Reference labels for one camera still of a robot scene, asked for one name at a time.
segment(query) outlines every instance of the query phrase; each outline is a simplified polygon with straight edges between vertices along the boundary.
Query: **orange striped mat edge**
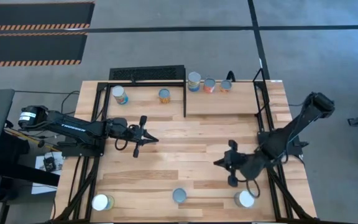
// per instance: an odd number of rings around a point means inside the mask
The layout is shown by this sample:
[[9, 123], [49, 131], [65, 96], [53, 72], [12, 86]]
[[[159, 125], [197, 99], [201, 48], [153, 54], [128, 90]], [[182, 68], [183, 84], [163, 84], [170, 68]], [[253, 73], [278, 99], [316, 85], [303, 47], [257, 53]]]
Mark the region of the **orange striped mat edge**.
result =
[[0, 30], [84, 29], [89, 24], [0, 25]]
[[0, 62], [0, 67], [8, 66], [45, 66], [45, 65], [79, 65], [81, 60], [35, 60], [35, 61], [17, 61]]
[[28, 34], [0, 34], [0, 37], [35, 36], [35, 35], [88, 35], [87, 32], [54, 32], [54, 33], [28, 33]]

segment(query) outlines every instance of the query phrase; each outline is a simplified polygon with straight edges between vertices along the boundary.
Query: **orange and black striped tape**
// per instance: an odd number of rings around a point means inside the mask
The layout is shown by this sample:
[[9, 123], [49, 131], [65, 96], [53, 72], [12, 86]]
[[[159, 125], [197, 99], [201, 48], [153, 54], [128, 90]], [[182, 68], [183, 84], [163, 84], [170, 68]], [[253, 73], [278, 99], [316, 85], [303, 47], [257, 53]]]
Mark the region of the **orange and black striped tape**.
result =
[[0, 34], [0, 37], [10, 36], [35, 36], [35, 35], [88, 35], [87, 32], [64, 32], [64, 33], [30, 33], [30, 34]]
[[89, 24], [0, 25], [0, 30], [84, 29]]
[[42, 65], [79, 65], [81, 60], [34, 60], [17, 62], [0, 62], [0, 67], [7, 66], [42, 66]]
[[0, 5], [7, 5], [7, 4], [79, 4], [79, 3], [93, 3], [94, 1], [78, 1], [78, 2], [33, 2], [33, 3], [0, 3]]

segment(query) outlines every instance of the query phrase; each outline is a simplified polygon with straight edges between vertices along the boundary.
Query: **orange can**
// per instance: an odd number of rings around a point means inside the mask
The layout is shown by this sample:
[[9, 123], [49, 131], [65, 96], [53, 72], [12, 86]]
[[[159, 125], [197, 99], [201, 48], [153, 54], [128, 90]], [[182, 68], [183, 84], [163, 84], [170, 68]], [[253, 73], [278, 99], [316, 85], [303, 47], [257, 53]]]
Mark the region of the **orange can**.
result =
[[167, 89], [160, 90], [158, 96], [160, 97], [161, 103], [169, 103], [171, 101], [171, 95]]
[[213, 78], [207, 78], [205, 81], [204, 81], [204, 91], [206, 93], [212, 93], [215, 89], [215, 79]]
[[227, 93], [231, 90], [231, 81], [230, 80], [223, 80], [221, 82], [221, 91]]

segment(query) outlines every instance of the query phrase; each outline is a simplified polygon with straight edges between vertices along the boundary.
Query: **blue object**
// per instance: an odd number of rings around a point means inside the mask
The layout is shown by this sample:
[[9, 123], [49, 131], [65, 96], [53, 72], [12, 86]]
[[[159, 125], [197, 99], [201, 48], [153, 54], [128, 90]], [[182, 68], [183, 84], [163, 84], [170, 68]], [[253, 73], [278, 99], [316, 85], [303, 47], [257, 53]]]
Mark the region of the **blue object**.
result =
[[186, 194], [185, 190], [175, 189], [173, 191], [173, 200], [176, 203], [183, 203], [183, 202], [185, 202], [186, 198], [187, 198], [187, 194]]
[[188, 85], [188, 89], [190, 91], [198, 91], [200, 90], [200, 84], [196, 85], [195, 87]]

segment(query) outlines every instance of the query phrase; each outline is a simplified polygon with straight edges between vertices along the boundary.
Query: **black floor mat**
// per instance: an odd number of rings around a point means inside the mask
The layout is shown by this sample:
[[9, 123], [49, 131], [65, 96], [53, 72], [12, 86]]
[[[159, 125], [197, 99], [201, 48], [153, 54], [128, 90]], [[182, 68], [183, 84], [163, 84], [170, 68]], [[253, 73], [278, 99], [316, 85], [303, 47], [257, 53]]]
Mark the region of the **black floor mat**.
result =
[[93, 2], [0, 4], [0, 30], [87, 28]]
[[185, 73], [183, 65], [110, 68], [109, 80], [182, 80]]
[[0, 66], [78, 65], [85, 32], [0, 34]]

